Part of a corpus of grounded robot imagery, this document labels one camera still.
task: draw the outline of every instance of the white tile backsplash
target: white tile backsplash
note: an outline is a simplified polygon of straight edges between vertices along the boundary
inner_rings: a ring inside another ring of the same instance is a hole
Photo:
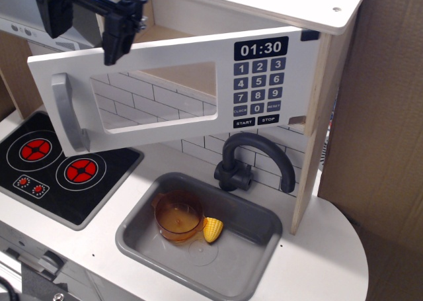
[[[206,148],[202,148],[196,144],[191,144],[185,140],[182,141],[182,152],[190,154],[214,165],[217,165],[220,161],[222,161],[221,154]]]
[[[155,116],[160,116],[165,120],[179,119],[178,109],[166,106],[156,101],[152,101],[151,99],[134,95],[134,104],[136,109]]]
[[[114,114],[116,114],[116,107],[114,106],[114,101],[112,99],[100,96],[100,95],[95,95],[95,99],[97,102],[97,106],[100,109],[103,109],[105,111],[108,112],[112,112]]]
[[[280,176],[257,169],[257,168],[254,168],[252,170],[252,173],[254,175],[252,178],[254,181],[267,185],[268,187],[271,187],[272,189],[276,189],[276,190],[279,189]]]
[[[140,73],[122,73],[95,77],[93,87],[96,93],[102,120],[106,128],[119,128],[157,121],[192,118],[215,114],[215,105],[198,95],[187,95],[178,88],[164,88],[163,83],[146,81]],[[301,177],[308,137],[287,126],[275,126],[252,130],[243,130],[260,134],[286,152],[291,160],[295,180]],[[234,133],[196,136],[183,140],[165,142],[164,144],[209,163],[217,165],[222,160],[223,145]],[[281,173],[274,161],[263,151],[250,146],[238,147],[235,158],[252,165],[254,180],[273,189],[279,189]],[[298,184],[291,195],[298,192]]]
[[[197,99],[175,93],[173,91],[168,91],[159,86],[154,87],[154,97],[155,100],[168,105],[170,107],[180,109],[184,112],[194,114],[196,116],[203,116],[203,102]]]
[[[106,129],[123,128],[129,126],[136,126],[138,123],[124,117],[112,114],[111,112],[100,109],[101,120]]]
[[[291,148],[286,148],[285,154],[289,157],[289,160],[291,160],[294,167],[303,167],[305,153]]]
[[[306,136],[279,126],[259,129],[258,134],[291,149],[305,152],[307,148]]]
[[[97,95],[112,99],[113,101],[118,101],[119,103],[134,106],[134,99],[132,94],[123,89],[102,83],[101,81],[91,80],[93,84],[93,90]]]
[[[120,116],[133,120],[138,124],[152,124],[157,122],[156,116],[120,103],[116,103],[116,110]]]
[[[110,80],[110,84],[115,87],[119,87],[136,95],[154,100],[153,86],[150,83],[121,73],[108,74],[108,78]]]

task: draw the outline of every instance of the black robotic arm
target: black robotic arm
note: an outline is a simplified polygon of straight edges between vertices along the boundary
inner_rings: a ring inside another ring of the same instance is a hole
[[[36,0],[46,32],[57,38],[72,27],[73,4],[104,17],[104,64],[114,65],[129,53],[135,34],[145,28],[143,6],[148,0]]]

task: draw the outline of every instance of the white countertop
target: white countertop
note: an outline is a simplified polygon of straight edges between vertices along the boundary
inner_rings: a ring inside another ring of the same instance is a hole
[[[0,122],[0,139],[21,120],[14,112]],[[76,232],[0,193],[0,219],[98,276],[146,301],[209,300],[123,255],[118,226],[160,175],[178,171],[217,186],[214,165],[161,144],[142,146],[144,160],[90,224]],[[363,246],[331,203],[312,196],[295,236],[289,234],[295,199],[255,183],[235,194],[273,210],[284,232],[251,300],[365,300],[368,271]]]

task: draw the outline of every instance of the oven door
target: oven door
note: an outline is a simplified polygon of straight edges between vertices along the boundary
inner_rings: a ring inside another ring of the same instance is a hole
[[[134,44],[28,64],[65,155],[265,126],[307,114],[319,33],[291,26]]]

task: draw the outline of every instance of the microwave keypad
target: microwave keypad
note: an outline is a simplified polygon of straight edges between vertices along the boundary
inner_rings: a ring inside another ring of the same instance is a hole
[[[233,64],[233,127],[279,121],[286,57],[265,58]]]

